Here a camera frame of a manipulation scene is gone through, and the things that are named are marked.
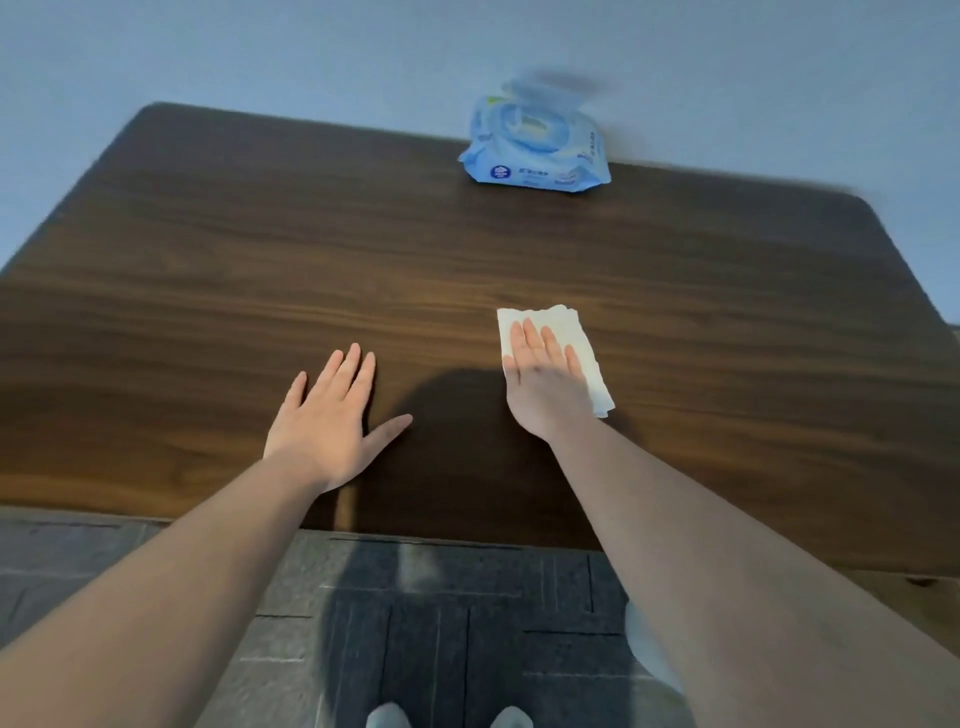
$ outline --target wet wipes package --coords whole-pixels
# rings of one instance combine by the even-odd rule
[[[470,146],[459,160],[478,182],[581,192],[610,181],[603,138],[577,109],[583,99],[551,86],[511,81],[480,99]]]

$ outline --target blue wall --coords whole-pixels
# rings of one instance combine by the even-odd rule
[[[593,89],[614,158],[854,188],[960,322],[952,0],[147,5],[0,0],[0,262],[152,101],[463,136],[546,69]]]

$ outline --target person's left arm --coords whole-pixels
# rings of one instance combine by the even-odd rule
[[[374,360],[334,352],[294,380],[262,460],[0,653],[0,724],[192,725],[307,508],[360,473],[409,415],[363,436]]]

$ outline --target person's right arm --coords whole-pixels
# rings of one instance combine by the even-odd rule
[[[511,338],[511,410],[553,449],[701,728],[960,725],[960,660],[596,420],[548,328]]]

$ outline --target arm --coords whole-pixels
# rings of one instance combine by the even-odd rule
[[[0,723],[193,724],[314,498],[411,422],[363,436],[374,360],[353,381],[359,359],[335,352],[305,400],[300,373],[262,460],[0,654]]]
[[[529,320],[504,357],[702,728],[960,724],[960,661],[843,576],[591,413],[576,353]]]

